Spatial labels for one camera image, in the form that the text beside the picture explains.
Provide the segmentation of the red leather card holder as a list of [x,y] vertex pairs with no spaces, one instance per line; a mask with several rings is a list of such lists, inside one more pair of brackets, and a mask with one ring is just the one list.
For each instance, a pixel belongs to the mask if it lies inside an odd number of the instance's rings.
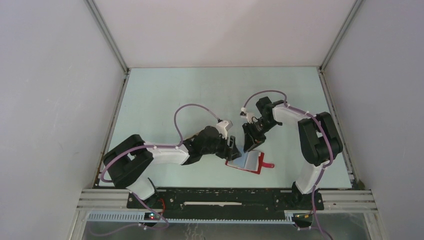
[[227,160],[225,165],[234,169],[260,175],[262,168],[273,169],[275,167],[274,163],[265,162],[264,158],[264,152],[253,150],[244,152],[240,157],[234,160]]

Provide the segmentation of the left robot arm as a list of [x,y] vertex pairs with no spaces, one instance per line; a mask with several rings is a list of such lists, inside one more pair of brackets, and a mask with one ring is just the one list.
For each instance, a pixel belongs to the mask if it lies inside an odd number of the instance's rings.
[[145,208],[153,208],[158,202],[158,191],[143,172],[150,165],[197,163],[205,155],[215,155],[226,161],[242,156],[236,146],[236,138],[225,138],[216,127],[206,126],[180,145],[154,144],[133,134],[102,157],[108,182],[117,189],[129,190]]

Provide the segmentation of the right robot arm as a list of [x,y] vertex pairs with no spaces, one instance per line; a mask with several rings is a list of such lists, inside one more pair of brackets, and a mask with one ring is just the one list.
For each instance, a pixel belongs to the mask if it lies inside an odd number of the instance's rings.
[[243,124],[244,152],[250,152],[263,144],[266,133],[275,126],[292,125],[299,135],[300,149],[305,163],[293,185],[291,204],[304,209],[311,202],[324,171],[336,156],[343,151],[343,143],[330,113],[316,115],[287,103],[286,100],[272,102],[262,97],[256,102],[260,117],[256,118],[247,108],[241,108],[240,116],[246,118]]

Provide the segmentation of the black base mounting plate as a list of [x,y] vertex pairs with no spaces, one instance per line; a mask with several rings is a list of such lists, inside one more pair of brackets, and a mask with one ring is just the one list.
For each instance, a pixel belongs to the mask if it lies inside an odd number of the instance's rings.
[[285,220],[293,211],[322,211],[321,193],[300,195],[289,188],[194,188],[161,187],[146,203],[164,210],[168,220]]

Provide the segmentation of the aluminium frame rail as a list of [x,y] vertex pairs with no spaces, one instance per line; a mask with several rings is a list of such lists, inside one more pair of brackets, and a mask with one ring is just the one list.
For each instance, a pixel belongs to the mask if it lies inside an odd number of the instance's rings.
[[159,201],[145,208],[124,189],[84,189],[68,234],[81,240],[90,221],[142,223],[289,224],[323,214],[360,214],[372,240],[387,238],[370,190],[321,189],[315,203],[294,206],[284,188],[161,188]]

